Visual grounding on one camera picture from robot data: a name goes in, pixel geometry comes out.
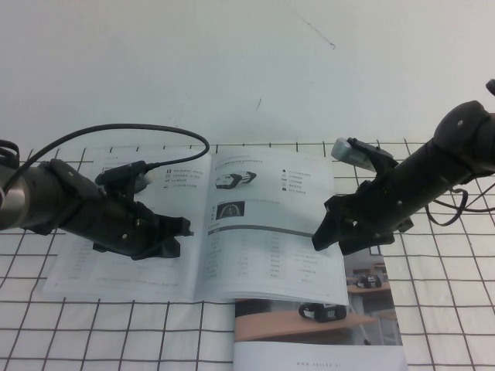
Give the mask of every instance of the booklet page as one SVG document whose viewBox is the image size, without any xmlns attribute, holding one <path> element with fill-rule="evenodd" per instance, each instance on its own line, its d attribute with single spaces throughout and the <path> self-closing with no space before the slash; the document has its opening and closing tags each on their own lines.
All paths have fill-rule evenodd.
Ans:
<svg viewBox="0 0 495 371">
<path fill-rule="evenodd" d="M 104 168 L 130 162 L 164 162 L 191 156 L 197 151 L 164 150 L 159 155 L 132 157 L 109 155 L 94 163 L 91 180 Z M 93 243 L 67 234 L 43 290 L 63 296 L 138 299 L 192 300 L 203 231 L 211 157 L 163 166 L 152 170 L 153 182 L 135 195 L 154 213 L 183 216 L 191 222 L 193 236 L 176 237 L 181 245 L 179 258 L 152 257 L 134 261 L 130 257 L 92 250 Z"/>
<path fill-rule="evenodd" d="M 215 155 L 196 296 L 346 304 L 339 247 L 316 252 L 310 238 L 334 194 L 330 166 L 272 149 Z"/>
</svg>

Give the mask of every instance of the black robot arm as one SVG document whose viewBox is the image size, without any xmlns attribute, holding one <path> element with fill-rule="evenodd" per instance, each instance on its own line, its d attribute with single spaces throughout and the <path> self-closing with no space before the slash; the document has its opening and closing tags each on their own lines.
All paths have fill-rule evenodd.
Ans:
<svg viewBox="0 0 495 371">
<path fill-rule="evenodd" d="M 495 80 L 486 87 L 495 95 Z M 495 115 L 472 101 L 440 122 L 433 139 L 398 164 L 390 154 L 350 138 L 337 141 L 337 159 L 374 169 L 373 181 L 354 194 L 325 202 L 326 216 L 312 237 L 316 250 L 338 242 L 344 255 L 394 242 L 394 232 L 413 226 L 410 216 L 458 184 L 495 172 Z M 466 205 L 467 192 L 458 214 Z"/>
<path fill-rule="evenodd" d="M 112 168 L 101 173 L 96 184 L 59 159 L 31 167 L 50 149 L 71 138 L 115 128 L 171 131 L 199 139 L 205 148 L 188 158 L 152 164 L 139 161 Z M 134 194 L 146 187 L 149 170 L 199 158 L 209 147 L 206 139 L 183 129 L 109 124 L 69 134 L 19 166 L 18 147 L 0 141 L 0 230 L 18 227 L 47 235 L 60 228 L 93 241 L 94 249 L 100 252 L 110 251 L 133 260 L 178 257 L 180 244 L 174 237 L 192 235 L 189 220 L 155 214 L 134 201 Z"/>
</svg>

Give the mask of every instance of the printed image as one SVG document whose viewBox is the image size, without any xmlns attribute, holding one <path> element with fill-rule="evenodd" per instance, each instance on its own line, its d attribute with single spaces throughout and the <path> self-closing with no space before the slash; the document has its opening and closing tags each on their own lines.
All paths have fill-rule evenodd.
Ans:
<svg viewBox="0 0 495 371">
<path fill-rule="evenodd" d="M 235 203 L 221 203 L 217 206 L 217 220 L 231 218 L 233 216 L 244 216 L 245 201 Z"/>
<path fill-rule="evenodd" d="M 256 178 L 253 172 L 233 172 L 222 175 L 215 181 L 217 189 L 234 189 L 237 186 L 248 184 Z"/>
<path fill-rule="evenodd" d="M 344 257 L 349 305 L 238 299 L 235 341 L 402 345 L 379 247 Z"/>
</svg>

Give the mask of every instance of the cable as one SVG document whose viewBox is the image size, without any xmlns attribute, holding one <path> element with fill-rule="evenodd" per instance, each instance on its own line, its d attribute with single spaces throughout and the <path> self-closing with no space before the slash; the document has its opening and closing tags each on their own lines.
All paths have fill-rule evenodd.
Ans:
<svg viewBox="0 0 495 371">
<path fill-rule="evenodd" d="M 171 128 L 170 126 L 161 126 L 161 125 L 150 125 L 150 124 L 105 124 L 105 125 L 98 125 L 98 126 L 92 126 L 90 128 L 85 128 L 81 129 L 78 131 L 75 131 L 74 133 L 68 134 L 63 136 L 60 139 L 57 139 L 56 141 L 50 143 L 47 145 L 45 148 L 39 150 L 37 153 L 35 153 L 27 162 L 25 162 L 20 168 L 18 168 L 15 173 L 12 175 L 12 177 L 7 181 L 4 187 L 4 193 L 7 194 L 11 187 L 17 182 L 17 180 L 24 174 L 24 172 L 32 165 L 34 164 L 37 160 L 39 160 L 42 156 L 44 156 L 46 153 L 51 151 L 52 149 L 58 147 L 62 143 L 65 143 L 66 141 L 70 141 L 71 139 L 80 137 L 81 135 L 85 134 L 90 134 L 94 133 L 97 131 L 105 131 L 105 130 L 114 130 L 114 129 L 133 129 L 133 130 L 154 130 L 154 131 L 167 131 L 170 133 L 176 133 L 176 134 L 181 134 L 185 135 L 191 138 L 195 138 L 198 141 L 201 141 L 205 148 L 198 153 L 197 155 L 193 155 L 190 157 L 186 158 L 180 158 L 178 160 L 172 160 L 172 161 L 166 161 L 166 162 L 156 162 L 149 164 L 148 170 L 151 170 L 152 168 L 158 168 L 159 166 L 166 166 L 166 165 L 173 165 L 173 164 L 179 164 L 181 162 L 188 162 L 195 160 L 199 157 L 204 156 L 209 150 L 210 150 L 210 143 L 202 137 L 199 134 L 193 133 L 192 131 L 184 130 L 184 129 L 179 129 L 179 128 Z"/>
<path fill-rule="evenodd" d="M 490 191 L 493 187 L 495 187 L 495 183 L 492 184 L 490 187 L 485 189 L 480 195 L 478 195 L 473 201 L 471 201 L 469 205 L 472 205 L 480 199 L 481 197 L 485 196 L 488 191 Z M 438 203 L 439 205 L 449 207 L 450 209 L 454 210 L 459 210 L 460 206 L 454 206 L 454 205 L 449 205 L 448 203 L 443 203 L 442 201 L 438 201 L 437 199 L 433 201 L 434 203 Z M 487 209 L 468 209 L 467 207 L 463 209 L 463 211 L 467 211 L 468 213 L 489 213 L 491 211 L 495 211 L 495 207 L 489 207 Z"/>
<path fill-rule="evenodd" d="M 439 223 L 439 222 L 437 222 L 436 219 L 433 217 L 433 215 L 430 213 L 430 209 L 429 209 L 428 205 L 425 206 L 426 215 L 428 216 L 428 219 L 430 219 L 432 221 L 432 223 L 436 224 L 437 226 L 449 226 L 449 225 L 451 225 L 458 218 L 460 218 L 461 214 L 465 210 L 465 207 L 466 207 L 466 204 L 467 204 L 467 198 L 469 197 L 469 193 L 466 190 L 464 190 L 464 189 L 453 189 L 452 192 L 454 192 L 454 193 L 462 193 L 463 194 L 463 199 L 462 199 L 461 205 L 459 207 L 455 206 L 455 208 L 457 209 L 457 213 L 448 222 L 445 222 L 445 223 Z"/>
<path fill-rule="evenodd" d="M 438 203 L 439 205 L 449 207 L 450 209 L 458 210 L 460 206 L 449 205 L 448 203 L 443 203 L 442 201 L 438 201 L 437 199 L 433 201 L 434 203 Z M 467 211 L 468 213 L 489 213 L 490 211 L 495 211 L 495 207 L 490 207 L 488 209 L 469 209 L 465 208 L 463 211 Z"/>
</svg>

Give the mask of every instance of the grid mat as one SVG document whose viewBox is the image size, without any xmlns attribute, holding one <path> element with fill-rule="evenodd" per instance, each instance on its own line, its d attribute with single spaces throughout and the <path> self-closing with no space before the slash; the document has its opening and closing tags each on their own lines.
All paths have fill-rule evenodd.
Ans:
<svg viewBox="0 0 495 371">
<path fill-rule="evenodd" d="M 400 161 L 421 144 L 374 143 Z M 215 153 L 235 145 L 213 145 Z M 328 156 L 332 143 L 266 144 Z M 162 147 L 69 146 L 43 159 L 61 158 L 88 175 L 93 160 L 108 152 L 147 152 Z M 374 174 L 333 161 L 336 192 L 354 192 Z M 463 186 L 479 195 L 495 177 Z M 444 202 L 459 204 L 457 195 Z M 472 205 L 495 206 L 495 189 Z M 449 209 L 432 205 L 438 220 Z M 415 227 L 382 247 L 412 371 L 495 369 L 495 220 L 464 213 L 451 226 L 432 225 L 424 211 Z M 64 232 L 43 237 L 24 230 L 0 232 L 0 367 L 12 370 L 218 370 L 232 369 L 232 303 L 47 300 L 40 289 Z"/>
</svg>

